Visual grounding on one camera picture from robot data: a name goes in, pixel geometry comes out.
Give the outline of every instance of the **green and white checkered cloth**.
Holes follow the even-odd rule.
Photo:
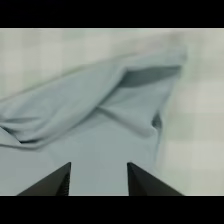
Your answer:
[[[0,99],[90,64],[184,42],[189,60],[167,108],[158,169],[187,195],[224,195],[224,30],[184,30],[180,40],[165,28],[0,29]]]

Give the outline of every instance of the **checkered tablecloth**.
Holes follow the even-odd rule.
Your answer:
[[[0,98],[89,64],[184,42],[188,61],[166,109],[157,169],[187,195],[224,195],[224,30],[183,30],[180,40],[172,36],[180,29],[0,29]]]

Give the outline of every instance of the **gingham pattern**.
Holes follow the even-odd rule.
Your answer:
[[[0,29],[0,97],[80,66],[135,53],[146,39],[172,32]],[[158,169],[164,180],[185,194],[224,195],[224,31],[189,31],[183,41],[189,61],[166,110]]]

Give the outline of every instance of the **folded cloth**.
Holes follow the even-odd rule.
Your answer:
[[[177,48],[109,61],[2,101],[1,194],[71,161],[71,195],[127,195],[127,162],[153,172],[184,59]]]

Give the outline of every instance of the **blue-gray fabric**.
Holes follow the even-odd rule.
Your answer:
[[[127,195],[127,162],[153,172],[182,49],[93,65],[0,102],[0,194],[72,162],[71,195]]]

